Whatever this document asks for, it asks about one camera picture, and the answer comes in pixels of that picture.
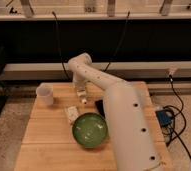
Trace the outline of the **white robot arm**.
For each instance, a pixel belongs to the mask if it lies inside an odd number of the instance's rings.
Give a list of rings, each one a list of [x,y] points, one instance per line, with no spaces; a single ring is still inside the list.
[[[95,69],[91,64],[87,53],[68,61],[78,90],[90,81],[104,91],[103,108],[117,171],[164,171],[139,90],[133,83]]]

